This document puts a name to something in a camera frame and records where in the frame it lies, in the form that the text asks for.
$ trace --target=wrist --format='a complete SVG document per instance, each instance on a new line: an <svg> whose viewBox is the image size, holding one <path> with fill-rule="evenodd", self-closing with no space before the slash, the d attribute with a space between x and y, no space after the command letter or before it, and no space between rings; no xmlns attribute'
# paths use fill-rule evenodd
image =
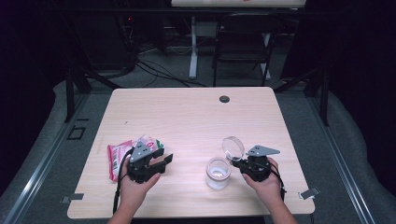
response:
<svg viewBox="0 0 396 224"><path fill-rule="evenodd" d="M262 203L267 207L268 210L274 210L278 208L279 206L284 205L285 203L282 201L280 197L267 197L268 195L265 195L263 197L259 196L259 199L262 201Z"/></svg>
<svg viewBox="0 0 396 224"><path fill-rule="evenodd" d="M127 205L123 205L122 203L120 203L120 206L117 209L117 213L122 213L126 217L130 217L132 219L132 217L134 217L134 214L137 211L137 208L134 206L127 206Z"/></svg>
<svg viewBox="0 0 396 224"><path fill-rule="evenodd" d="M266 201L264 205L268 209L270 214L273 214L275 211L281 211L286 207L285 203L282 200L278 200L278 199L274 199L272 201Z"/></svg>

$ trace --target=glass jar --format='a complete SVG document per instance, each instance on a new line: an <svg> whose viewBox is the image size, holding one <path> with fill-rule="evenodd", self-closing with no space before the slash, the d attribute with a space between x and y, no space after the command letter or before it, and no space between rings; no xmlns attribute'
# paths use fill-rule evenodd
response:
<svg viewBox="0 0 396 224"><path fill-rule="evenodd" d="M224 189L231 174L230 162L213 158L206 166L206 184L212 189Z"/></svg>

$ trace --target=white desk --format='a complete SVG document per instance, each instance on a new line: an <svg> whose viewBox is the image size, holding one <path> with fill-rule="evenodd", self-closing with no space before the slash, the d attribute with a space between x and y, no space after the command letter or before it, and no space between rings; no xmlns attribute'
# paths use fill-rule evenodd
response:
<svg viewBox="0 0 396 224"><path fill-rule="evenodd" d="M231 101L221 103L221 95ZM308 189L275 95L270 88L167 88L115 90L92 145L76 193L71 218L112 216L117 184L108 178L107 145L117 145L143 134L158 138L165 155L174 154L165 174L148 192L135 217L245 217L268 215L255 191L238 169L232 169L225 189L205 182L205 166L225 157L222 139L238 137L245 148L262 145L280 150L285 203L293 214L311 214L311 199L298 192Z"/></svg>
<svg viewBox="0 0 396 224"><path fill-rule="evenodd" d="M172 0L172 7L304 7L305 0ZM190 78L196 78L198 54L196 49L196 22L191 18ZM264 71L266 64L261 64Z"/></svg>

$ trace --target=snack bag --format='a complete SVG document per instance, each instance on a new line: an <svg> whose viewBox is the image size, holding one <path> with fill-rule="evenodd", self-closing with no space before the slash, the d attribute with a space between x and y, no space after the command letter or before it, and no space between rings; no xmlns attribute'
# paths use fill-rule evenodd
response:
<svg viewBox="0 0 396 224"><path fill-rule="evenodd" d="M109 161L109 173L112 181L117 181L122 158L125 153L132 148L132 140L119 144L118 146L107 146Z"/></svg>
<svg viewBox="0 0 396 224"><path fill-rule="evenodd" d="M143 135L137 141L132 140L119 144L118 146L107 146L108 162L109 162L109 174L112 181L117 181L119 177L119 170L121 167L122 158L125 153L132 147L136 147L138 142L142 142L150 148L152 152L158 150L158 148L163 148L163 144L148 135Z"/></svg>

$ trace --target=aluminum rail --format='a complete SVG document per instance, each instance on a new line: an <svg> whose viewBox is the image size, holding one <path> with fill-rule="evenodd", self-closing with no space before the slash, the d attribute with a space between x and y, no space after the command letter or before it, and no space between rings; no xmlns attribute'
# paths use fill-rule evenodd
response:
<svg viewBox="0 0 396 224"><path fill-rule="evenodd" d="M366 201L361 194L361 190L359 189L358 184L356 183L352 173L350 173L349 168L347 166L346 161L344 160L343 154L340 151L340 148L337 146L337 143L332 135L332 131L330 127L327 127L320 117L318 113L318 103L316 102L315 98L308 97L307 98L309 105L311 106L312 111L314 111L314 116L318 121L321 130L323 131L324 135L326 136L329 146L330 146L330 153L332 155L332 159L334 161L335 167L338 170L338 173L341 176L341 179L344 182L346 187L346 191L350 197L350 201L352 201L356 213L358 214L361 223L366 224L375 224L375 219L371 214Z"/></svg>
<svg viewBox="0 0 396 224"><path fill-rule="evenodd" d="M55 162L55 159L61 150L61 146L64 142L64 139L73 129L73 124L76 122L78 114L81 112L83 106L88 101L88 98L89 95L86 94L82 94L78 98L77 106L76 106L77 110L75 116L71 118L70 122L65 123L64 126L59 131L52 147L43 156L43 159L37 165L37 168L35 168L35 172L32 174L31 178L29 179L28 183L23 189L21 196L10 210L4 223L7 224L21 223L24 215L29 209L30 204L32 203L33 199L38 193L38 190L43 184L47 174L49 173L52 164Z"/></svg>

